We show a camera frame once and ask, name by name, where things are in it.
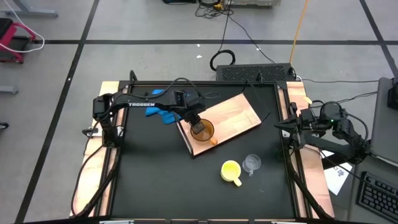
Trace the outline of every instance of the blue cloth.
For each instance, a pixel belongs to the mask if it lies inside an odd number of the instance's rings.
[[[164,90],[154,90],[154,91],[152,91],[152,94],[156,95],[156,94],[162,93],[163,91]],[[148,107],[145,110],[145,116],[150,116],[153,114],[160,114],[162,116],[162,121],[165,124],[171,124],[171,123],[175,122],[174,114],[172,112],[163,111],[156,107]]]

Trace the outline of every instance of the white cable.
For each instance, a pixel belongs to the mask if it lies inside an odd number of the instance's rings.
[[[7,50],[9,50],[9,51],[11,51],[11,52],[16,52],[16,53],[29,53],[29,52],[33,52],[33,51],[35,51],[35,50],[41,50],[41,49],[43,49],[44,43],[45,43],[44,37],[42,37],[40,34],[36,33],[34,30],[32,30],[31,28],[29,28],[27,25],[25,25],[25,24],[21,21],[21,19],[18,17],[18,15],[15,13],[15,11],[12,9],[12,7],[8,4],[8,2],[7,2],[6,0],[3,0],[3,1],[7,4],[8,8],[14,13],[14,15],[17,17],[17,19],[19,20],[19,22],[20,22],[22,25],[24,25],[27,29],[29,29],[30,31],[32,31],[34,34],[38,35],[38,36],[43,40],[43,43],[42,43],[42,45],[41,45],[39,48],[32,49],[32,50],[26,50],[26,51],[12,50],[12,49],[10,49],[10,48],[4,46],[3,44],[0,44],[0,46],[1,46],[1,47],[4,47],[5,49],[7,49]]]

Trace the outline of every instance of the yellow cup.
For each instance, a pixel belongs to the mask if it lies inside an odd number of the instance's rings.
[[[236,186],[242,185],[238,179],[241,175],[241,166],[235,161],[226,161],[221,167],[221,177],[228,182],[234,182]]]

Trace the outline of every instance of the transparent cup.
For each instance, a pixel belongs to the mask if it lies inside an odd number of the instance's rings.
[[[261,159],[255,154],[248,155],[242,164],[243,170],[248,172],[250,177],[253,175],[253,172],[255,170],[260,168],[260,166],[261,166]]]

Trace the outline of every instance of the wooden frame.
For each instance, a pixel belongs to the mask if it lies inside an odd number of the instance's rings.
[[[117,92],[118,88],[119,82],[103,82],[99,95]],[[289,94],[290,102],[296,102],[298,111],[308,108],[308,103],[304,100],[306,94],[302,82],[287,82],[287,93]],[[286,104],[284,103],[285,96],[282,89],[279,89],[279,99],[281,102],[280,106],[282,108],[282,117],[285,119],[287,118],[287,108]],[[119,111],[116,118],[117,125],[122,124],[123,113],[124,110]],[[89,140],[83,161],[85,161],[88,156],[90,156],[98,147],[100,147],[101,144],[102,137],[93,137],[91,140]],[[86,167],[81,173],[80,182],[73,201],[74,208],[77,213],[84,208],[84,206],[91,199],[92,195],[99,187],[99,182],[105,163],[105,152],[106,149],[102,148],[100,152],[97,153],[97,155],[93,156],[93,158],[89,162],[87,162]],[[116,149],[112,149],[111,157],[108,164],[109,169],[110,167],[112,167],[115,154]],[[331,206],[329,190],[326,185],[326,178],[323,172],[323,166],[320,156],[316,152],[310,150],[301,150],[300,155],[303,164],[305,181],[307,183],[309,191],[317,200],[317,202],[322,206],[322,208],[327,212],[327,214],[334,217],[333,207]],[[295,158],[295,154],[293,154],[292,162],[295,169],[297,170],[297,163]],[[107,215],[108,201],[110,200],[110,186],[111,184],[108,185],[103,194],[99,215]],[[303,195],[297,186],[295,190],[297,194],[299,215],[301,217],[306,217],[307,215],[305,212]],[[317,214],[314,211],[312,211],[312,215],[313,217],[317,217]]]

